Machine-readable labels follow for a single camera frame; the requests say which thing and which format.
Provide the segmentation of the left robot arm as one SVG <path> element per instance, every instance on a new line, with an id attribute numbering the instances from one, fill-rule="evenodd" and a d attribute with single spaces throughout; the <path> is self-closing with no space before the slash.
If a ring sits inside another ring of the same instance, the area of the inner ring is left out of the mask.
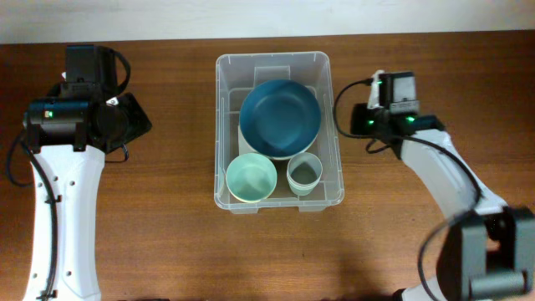
<path id="1" fill-rule="evenodd" d="M 27 300 L 99 300 L 95 264 L 96 201 L 105 157 L 150 131 L 152 124 L 112 48 L 66 49 L 63 81 L 33 100 L 18 143 L 33 168 L 35 215 Z"/>

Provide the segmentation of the clear plastic storage container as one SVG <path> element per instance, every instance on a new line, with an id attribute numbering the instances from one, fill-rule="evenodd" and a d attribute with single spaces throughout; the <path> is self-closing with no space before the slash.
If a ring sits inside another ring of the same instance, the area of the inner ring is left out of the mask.
<path id="1" fill-rule="evenodd" d="M 214 202 L 218 207 L 234 214 L 282 207 L 320 212 L 343 200 L 327 54 L 223 54 L 216 61 L 216 96 Z M 277 170 L 273 194 L 260 202 L 240 202 L 227 188 L 227 168 L 239 156 L 238 126 L 251 153 L 266 156 Z M 290 190 L 287 167 L 304 152 L 321 160 L 323 174 L 310 194 L 297 196 Z"/>

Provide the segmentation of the mint green plastic cup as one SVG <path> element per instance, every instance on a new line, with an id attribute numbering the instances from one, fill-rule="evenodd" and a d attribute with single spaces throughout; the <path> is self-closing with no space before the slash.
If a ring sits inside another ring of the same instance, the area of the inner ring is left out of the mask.
<path id="1" fill-rule="evenodd" d="M 315 154 L 300 153 L 288 162 L 288 184 L 290 190 L 297 196 L 310 194 L 318 185 L 322 174 L 322 162 Z"/>

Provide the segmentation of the mint green small bowl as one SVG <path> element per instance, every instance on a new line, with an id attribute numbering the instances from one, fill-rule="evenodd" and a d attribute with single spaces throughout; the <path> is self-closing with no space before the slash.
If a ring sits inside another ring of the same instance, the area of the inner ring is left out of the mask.
<path id="1" fill-rule="evenodd" d="M 269 198 L 278 182 L 275 165 L 257 153 L 240 155 L 226 171 L 229 192 L 240 202 L 256 203 Z"/>

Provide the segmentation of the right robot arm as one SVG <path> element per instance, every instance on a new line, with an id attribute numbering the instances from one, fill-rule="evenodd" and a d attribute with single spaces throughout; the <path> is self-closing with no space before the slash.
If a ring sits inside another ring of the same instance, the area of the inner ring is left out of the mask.
<path id="1" fill-rule="evenodd" d="M 444 215 L 418 252 L 447 230 L 436 275 L 396 292 L 396 300 L 498 300 L 534 289 L 534 214 L 514 208 L 467 166 L 445 126 L 420 115 L 411 72 L 376 71 L 369 100 L 354 107 L 350 134 L 381 141 L 424 183 Z"/>

